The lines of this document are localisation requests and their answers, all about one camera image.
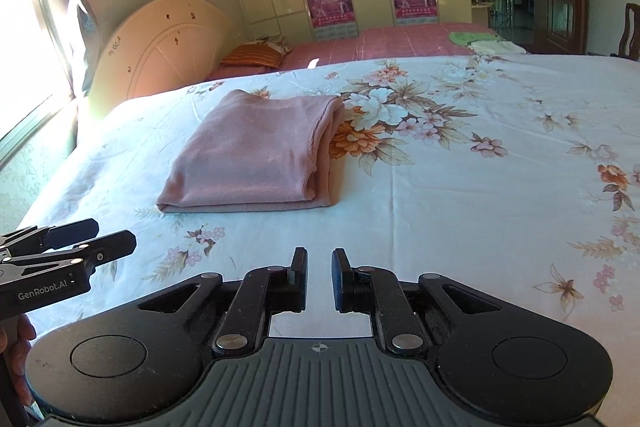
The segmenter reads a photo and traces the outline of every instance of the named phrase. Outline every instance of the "cream headboard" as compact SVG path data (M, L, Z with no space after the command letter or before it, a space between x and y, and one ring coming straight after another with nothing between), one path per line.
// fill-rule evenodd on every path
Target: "cream headboard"
M81 136L125 100L198 83L241 41L235 23L206 1L151 1L120 25L100 54Z

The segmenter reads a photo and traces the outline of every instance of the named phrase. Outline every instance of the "bed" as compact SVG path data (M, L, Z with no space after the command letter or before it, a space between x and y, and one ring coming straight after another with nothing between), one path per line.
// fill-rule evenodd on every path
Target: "bed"
M614 363L598 416L608 427L637 426L639 78L640 65L609 57L394 57L127 100L68 158L23 224L93 217L100 233L131 230L138 247L98 269L89 293L31 319L42 335L198 273L232 280L286 265L305 247L307 309L274 317L271 334L368 335L367 317L334 311L330 256L341 247L354 266L408 281L442 273L593 335ZM333 206L157 210L172 161L233 89L350 101L330 149Z
M293 46L279 71L385 57L470 55L449 40L451 32L487 32L468 23L366 30L358 38ZM204 0L154 0L130 15L107 41L89 96L79 105L78 141L91 139L118 104L203 79L226 80L268 73L270 68L220 66L244 41L242 30Z

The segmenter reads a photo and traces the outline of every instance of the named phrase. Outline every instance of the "floral bedsheet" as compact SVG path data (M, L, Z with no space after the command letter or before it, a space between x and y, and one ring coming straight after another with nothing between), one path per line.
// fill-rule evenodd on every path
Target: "floral bedsheet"
M161 214L173 159L232 89L286 98L335 93L334 206ZM272 335L359 336L333 309L330 255L415 281L437 272L587 331L614 383L601 419L638 425L640 65L616 58L429 57L361 61L209 82L130 100L55 175L24 224L85 217L129 229L135 253L103 266L84 296L34 312L39 333L205 271L240 279L310 256L307 310Z

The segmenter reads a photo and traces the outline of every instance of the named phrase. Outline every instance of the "wooden chair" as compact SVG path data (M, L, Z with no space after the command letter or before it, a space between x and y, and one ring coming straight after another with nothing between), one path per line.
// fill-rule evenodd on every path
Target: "wooden chair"
M634 14L634 31L631 34L631 12ZM629 47L629 53L626 54L626 46ZM629 3L625 9L625 31L622 33L618 54L612 53L612 57L628 58L629 60L638 60L640 58L640 4Z

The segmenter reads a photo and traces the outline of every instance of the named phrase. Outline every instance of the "folded clothes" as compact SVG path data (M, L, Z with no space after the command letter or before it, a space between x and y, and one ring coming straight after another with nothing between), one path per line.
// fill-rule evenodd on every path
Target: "folded clothes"
M449 40L459 46L468 46L476 41L500 41L500 35L492 33L473 33L473 32L451 32Z
M476 55L524 55L527 53L526 49L511 41L478 41L469 44L469 48Z
M172 166L162 212L255 212L329 206L329 143L338 96L268 100L236 89L210 111Z

